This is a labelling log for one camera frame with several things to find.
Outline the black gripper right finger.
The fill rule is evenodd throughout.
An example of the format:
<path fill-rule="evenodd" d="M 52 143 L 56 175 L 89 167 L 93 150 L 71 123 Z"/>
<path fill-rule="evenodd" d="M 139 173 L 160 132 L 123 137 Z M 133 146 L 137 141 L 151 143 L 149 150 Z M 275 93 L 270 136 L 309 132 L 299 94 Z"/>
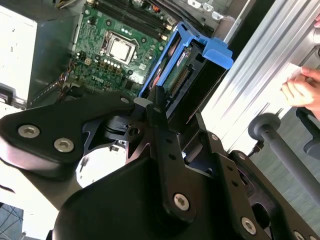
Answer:
<path fill-rule="evenodd" d="M 240 151 L 226 153 L 206 130 L 199 112 L 193 117 L 203 147 L 193 161 L 210 177 L 195 181 L 197 212 L 212 218 L 218 240 L 318 240 L 320 237 Z"/>

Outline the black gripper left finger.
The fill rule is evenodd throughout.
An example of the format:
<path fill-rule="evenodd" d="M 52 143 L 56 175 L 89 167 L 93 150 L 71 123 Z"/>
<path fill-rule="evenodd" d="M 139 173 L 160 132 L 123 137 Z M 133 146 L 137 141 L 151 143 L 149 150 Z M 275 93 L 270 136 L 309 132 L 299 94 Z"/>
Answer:
<path fill-rule="evenodd" d="M 126 141 L 130 126 L 164 122 L 160 100 L 140 105 L 119 92 L 28 109 L 0 121 L 0 158 L 50 180 L 70 178 L 87 154 Z"/>

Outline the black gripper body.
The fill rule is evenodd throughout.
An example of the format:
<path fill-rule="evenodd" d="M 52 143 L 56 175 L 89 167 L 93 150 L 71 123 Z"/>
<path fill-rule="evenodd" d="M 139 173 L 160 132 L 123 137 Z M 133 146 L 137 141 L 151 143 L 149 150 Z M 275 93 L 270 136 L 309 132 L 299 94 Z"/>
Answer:
<path fill-rule="evenodd" d="M 164 122 L 132 125 L 130 162 L 72 195 L 54 225 L 55 240 L 217 240 L 212 218 L 197 212 L 195 169 L 203 149 L 194 123 L 181 134 Z"/>

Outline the person hand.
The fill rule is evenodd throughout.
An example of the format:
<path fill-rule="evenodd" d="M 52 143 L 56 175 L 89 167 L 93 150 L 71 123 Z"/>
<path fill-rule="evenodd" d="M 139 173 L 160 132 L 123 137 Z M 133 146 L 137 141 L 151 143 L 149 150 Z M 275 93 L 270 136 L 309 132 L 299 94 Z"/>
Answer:
<path fill-rule="evenodd" d="M 287 80 L 281 87 L 287 103 L 292 107 L 304 107 L 320 119 L 320 71 L 302 67 L 300 73 Z"/>

